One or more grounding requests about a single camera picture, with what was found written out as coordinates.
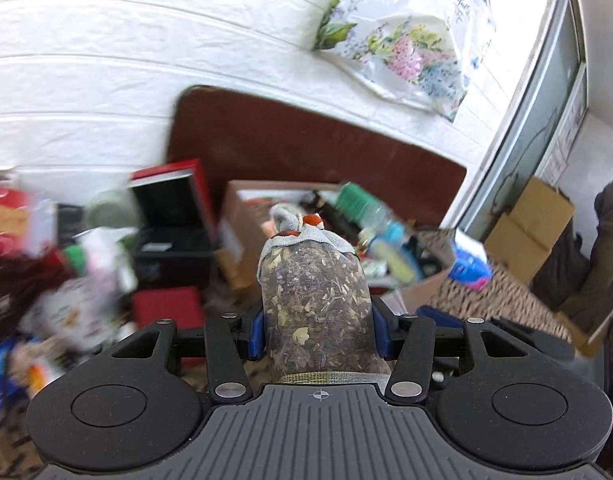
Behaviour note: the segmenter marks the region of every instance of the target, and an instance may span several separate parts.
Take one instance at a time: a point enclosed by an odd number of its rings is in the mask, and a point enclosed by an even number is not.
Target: white knit fabric
[[[305,224],[300,215],[297,215],[284,204],[273,206],[270,209],[270,216],[278,232],[298,231],[300,234],[299,236],[276,236],[266,241],[258,262],[258,281],[260,281],[260,266],[262,265],[262,261],[265,256],[269,254],[272,247],[288,247],[306,240],[314,240],[322,244],[329,244],[341,253],[355,254],[355,249],[347,240],[335,233],[325,230],[325,226],[321,222],[317,226]]]

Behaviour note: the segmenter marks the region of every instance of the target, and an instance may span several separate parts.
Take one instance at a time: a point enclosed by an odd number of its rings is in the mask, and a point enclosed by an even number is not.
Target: open red and black box
[[[216,222],[200,161],[136,171],[129,187],[144,219],[134,250],[141,288],[206,287]]]

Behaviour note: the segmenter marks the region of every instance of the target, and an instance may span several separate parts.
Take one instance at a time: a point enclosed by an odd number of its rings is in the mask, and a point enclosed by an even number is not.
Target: crosshair symbol
[[[325,392],[324,390],[318,390],[317,392],[313,393],[313,396],[319,400],[320,402],[323,401],[323,399],[326,399],[329,396],[329,392]]]

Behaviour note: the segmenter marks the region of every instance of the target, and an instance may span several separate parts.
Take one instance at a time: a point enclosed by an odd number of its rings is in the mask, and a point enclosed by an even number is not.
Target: orange label
[[[0,233],[24,236],[29,229],[29,213],[0,205]]]

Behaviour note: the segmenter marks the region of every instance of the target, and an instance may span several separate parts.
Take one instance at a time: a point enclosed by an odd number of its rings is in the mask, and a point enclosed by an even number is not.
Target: floral plastic bag
[[[314,48],[383,98],[452,121],[494,31],[490,0],[331,0]]]
[[[317,215],[282,205],[271,213],[279,234],[262,250],[258,280],[273,381],[383,390],[391,372],[376,352],[371,297],[353,247]]]

